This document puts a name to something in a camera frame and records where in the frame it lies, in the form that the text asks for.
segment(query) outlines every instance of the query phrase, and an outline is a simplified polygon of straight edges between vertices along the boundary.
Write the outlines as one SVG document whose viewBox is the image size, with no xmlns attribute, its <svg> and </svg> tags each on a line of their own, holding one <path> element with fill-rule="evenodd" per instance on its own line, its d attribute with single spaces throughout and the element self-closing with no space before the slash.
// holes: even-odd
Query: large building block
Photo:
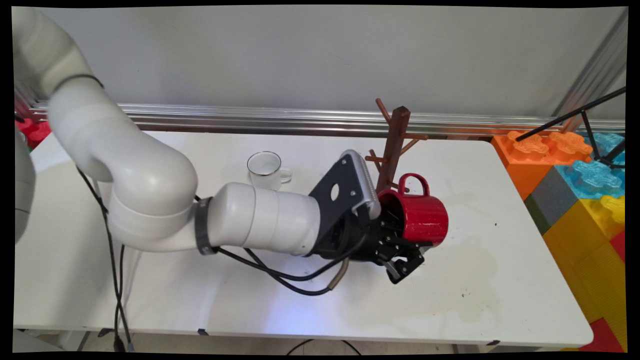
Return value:
<svg viewBox="0 0 640 360">
<path fill-rule="evenodd" d="M 593 139 L 596 142 L 596 146 L 598 147 L 598 152 L 600 153 L 600 156 L 605 156 L 610 151 L 612 151 L 613 148 L 616 147 L 616 145 L 618 145 L 622 140 L 624 140 L 624 137 L 614 133 L 593 133 Z M 584 142 L 586 144 L 593 146 L 591 141 L 589 141 L 588 137 L 584 139 Z M 591 157 L 594 158 L 594 156 L 595 156 L 595 153 L 592 152 Z M 613 163 L 618 165 L 624 165 L 625 152 L 623 151 L 618 156 L 616 156 L 613 159 Z"/>
<path fill-rule="evenodd" d="M 609 242 L 583 259 L 575 271 L 607 320 L 611 331 L 627 351 L 627 291 L 625 264 Z"/>
<path fill-rule="evenodd" d="M 534 224 L 536 224 L 538 231 L 541 235 L 544 235 L 550 226 L 531 195 L 524 200 L 524 205 L 527 207 L 527 210 L 529 210 L 529 215 L 533 219 Z"/>
<path fill-rule="evenodd" d="M 580 351 L 624 352 L 606 319 L 598 319 L 591 323 L 590 326 L 593 331 L 593 341 L 581 347 Z"/>
<path fill-rule="evenodd" d="M 525 200 L 553 165 L 571 165 L 575 160 L 591 161 L 593 150 L 575 133 L 551 133 L 549 137 L 533 135 L 521 142 L 515 139 L 523 133 L 510 131 L 506 136 L 494 136 L 495 147 L 511 181 Z"/>
<path fill-rule="evenodd" d="M 599 199 L 604 195 L 621 197 L 625 194 L 622 180 L 599 161 L 575 161 L 573 165 L 561 168 L 560 174 L 578 199 Z"/>
<path fill-rule="evenodd" d="M 577 201 L 549 231 L 558 236 L 559 244 L 572 266 L 609 242 L 582 201 Z"/>
<path fill-rule="evenodd" d="M 599 199 L 625 194 L 624 171 L 612 170 L 598 161 L 575 161 L 555 165 L 531 193 L 547 223 L 553 226 L 579 199 Z"/>
<path fill-rule="evenodd" d="M 559 235 L 553 230 L 553 228 L 551 228 L 542 236 L 542 238 L 545 240 L 545 243 L 549 248 L 549 252 L 551 252 L 551 255 L 554 257 L 554 260 L 558 265 L 558 269 L 560 269 L 569 289 L 571 289 L 573 297 L 575 297 L 575 300 L 580 306 L 587 322 L 591 323 L 601 318 L 602 313 L 598 310 L 598 307 L 591 298 L 591 295 L 589 295 L 589 292 L 584 287 L 582 280 L 575 272 L 573 266 L 569 263 L 563 248 L 560 246 L 561 239 L 559 238 Z"/>
<path fill-rule="evenodd" d="M 604 195 L 600 200 L 580 200 L 606 237 L 611 240 L 625 228 L 625 197 Z"/>
<path fill-rule="evenodd" d="M 610 241 L 613 249 L 618 253 L 622 262 L 625 262 L 625 232 L 622 231 Z"/>
</svg>

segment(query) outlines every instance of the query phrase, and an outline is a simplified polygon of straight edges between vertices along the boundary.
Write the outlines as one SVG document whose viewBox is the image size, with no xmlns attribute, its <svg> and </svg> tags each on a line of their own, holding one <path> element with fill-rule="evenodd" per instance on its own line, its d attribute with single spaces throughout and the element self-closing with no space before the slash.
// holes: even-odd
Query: glass mug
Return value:
<svg viewBox="0 0 640 360">
<path fill-rule="evenodd" d="M 282 183 L 291 180 L 290 168 L 280 168 L 282 160 L 275 152 L 260 151 L 249 157 L 246 167 L 251 175 L 251 184 L 256 188 L 278 190 Z"/>
</svg>

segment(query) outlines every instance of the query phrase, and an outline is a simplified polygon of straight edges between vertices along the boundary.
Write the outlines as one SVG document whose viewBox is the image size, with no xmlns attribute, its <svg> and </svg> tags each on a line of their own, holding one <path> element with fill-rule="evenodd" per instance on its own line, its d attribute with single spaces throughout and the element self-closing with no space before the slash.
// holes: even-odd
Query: white wall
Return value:
<svg viewBox="0 0 640 360">
<path fill-rule="evenodd" d="M 607 93 L 614 92 L 617 89 L 627 85 L 627 71 L 623 71 L 616 81 L 611 85 Z M 627 104 L 627 95 L 622 94 L 615 97 L 604 104 L 587 112 L 589 119 L 625 119 L 627 114 L 625 111 L 625 105 Z"/>
<path fill-rule="evenodd" d="M 622 8 L 42 9 L 118 102 L 549 116 Z"/>
</svg>

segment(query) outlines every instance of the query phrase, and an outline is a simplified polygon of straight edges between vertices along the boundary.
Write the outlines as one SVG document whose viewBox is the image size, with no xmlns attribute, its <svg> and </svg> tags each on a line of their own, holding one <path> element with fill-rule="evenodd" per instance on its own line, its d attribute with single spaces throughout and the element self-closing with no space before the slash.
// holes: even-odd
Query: table surface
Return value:
<svg viewBox="0 0 640 360">
<path fill-rule="evenodd" d="M 246 159 L 257 151 L 275 151 L 292 168 L 292 181 L 280 191 L 309 193 L 345 149 L 381 154 L 385 144 L 381 138 L 148 134 L 191 160 L 201 197 L 227 182 L 249 183 Z M 15 246 L 13 325 L 112 328 L 115 295 L 99 207 L 53 135 L 31 155 L 38 177 L 29 225 Z M 375 183 L 377 171 L 368 166 Z M 399 284 L 383 267 L 352 263 L 335 290 L 306 297 L 224 256 L 127 248 L 131 331 L 555 347 L 591 342 L 586 319 L 489 143 L 419 142 L 401 158 L 396 181 L 407 172 L 423 175 L 444 203 L 449 233 Z M 108 186 L 100 185 L 103 194 Z M 292 274 L 326 262 L 256 253 Z M 301 287 L 322 288 L 333 273 Z"/>
</svg>

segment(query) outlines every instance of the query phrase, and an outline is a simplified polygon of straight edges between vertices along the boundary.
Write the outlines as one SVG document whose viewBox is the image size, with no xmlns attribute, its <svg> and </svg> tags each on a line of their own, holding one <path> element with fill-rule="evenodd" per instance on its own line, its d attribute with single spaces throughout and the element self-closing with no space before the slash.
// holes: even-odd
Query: wooden stand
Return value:
<svg viewBox="0 0 640 360">
<path fill-rule="evenodd" d="M 427 135 L 409 134 L 406 132 L 406 128 L 409 125 L 409 116 L 411 112 L 404 106 L 396 108 L 389 117 L 385 105 L 382 100 L 376 99 L 376 104 L 382 112 L 387 124 L 389 124 L 389 132 L 387 135 L 387 142 L 385 144 L 385 152 L 382 158 L 376 156 L 373 149 L 369 150 L 371 156 L 366 156 L 365 160 L 373 161 L 376 164 L 376 168 L 380 175 L 378 176 L 378 184 L 376 185 L 376 192 L 380 193 L 383 190 L 389 188 L 398 189 L 398 185 L 393 182 L 396 176 L 396 167 L 400 155 L 404 154 L 419 140 L 427 140 Z M 405 147 L 402 146 L 404 139 L 412 139 Z"/>
</svg>

